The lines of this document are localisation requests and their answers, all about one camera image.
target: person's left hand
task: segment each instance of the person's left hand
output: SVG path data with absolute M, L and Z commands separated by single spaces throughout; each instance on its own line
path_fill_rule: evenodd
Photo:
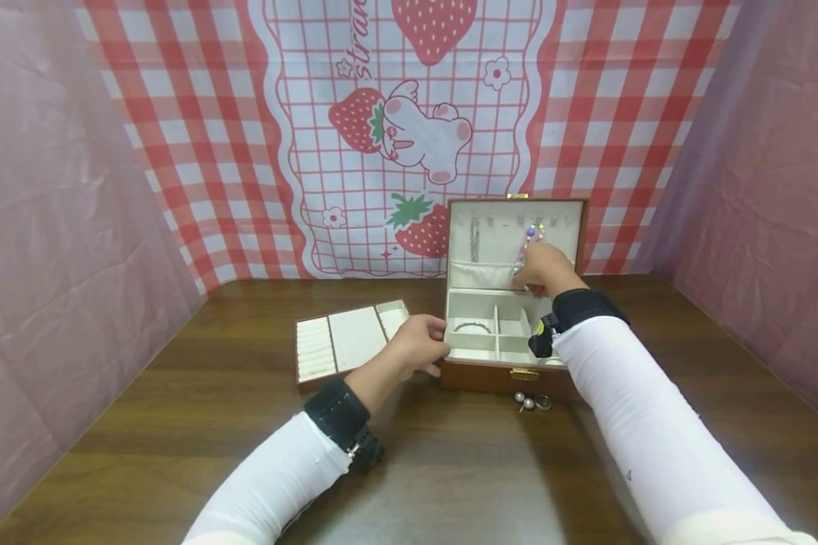
M 439 367 L 433 363 L 451 351 L 451 347 L 443 342 L 444 337 L 445 320 L 442 318 L 427 314 L 409 316 L 382 350 L 382 355 L 404 368 L 403 380 L 416 371 L 439 377 Z

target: jewelry box pocket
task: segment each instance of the jewelry box pocket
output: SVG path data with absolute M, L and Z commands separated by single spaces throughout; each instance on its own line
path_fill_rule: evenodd
M 513 265 L 453 260 L 448 271 L 452 288 L 509 288 Z

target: silver ring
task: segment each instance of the silver ring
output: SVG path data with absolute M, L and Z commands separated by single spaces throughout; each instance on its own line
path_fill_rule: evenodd
M 540 394 L 534 397 L 533 400 L 536 402 L 536 408 L 540 409 L 543 413 L 551 408 L 551 397 L 547 395 Z
M 491 334 L 491 329 L 487 325 L 484 325 L 484 323 L 482 323 L 482 322 L 463 322 L 459 326 L 454 328 L 454 332 L 455 333 L 459 332 L 462 327 L 467 327 L 469 325 L 474 325 L 476 327 L 480 327 L 482 329 L 485 329 L 485 331 L 488 332 L 489 335 Z

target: brown table surface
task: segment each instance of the brown table surface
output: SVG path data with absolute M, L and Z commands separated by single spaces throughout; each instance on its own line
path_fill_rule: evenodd
M 818 538 L 818 415 L 666 282 L 589 283 L 784 520 Z M 301 409 L 296 319 L 396 298 L 442 314 L 444 287 L 221 288 L 2 523 L 0 544 L 179 543 L 233 467 Z M 376 415 L 386 461 L 342 478 L 280 543 L 644 543 L 588 414 L 581 403 L 519 414 L 510 397 L 417 376 Z

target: jewelry box lid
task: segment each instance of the jewelry box lid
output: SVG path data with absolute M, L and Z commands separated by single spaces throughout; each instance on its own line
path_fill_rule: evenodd
M 542 241 L 563 251 L 575 268 L 582 262 L 587 214 L 586 199 L 450 201 L 448 288 L 508 289 L 519 250 L 543 231 Z

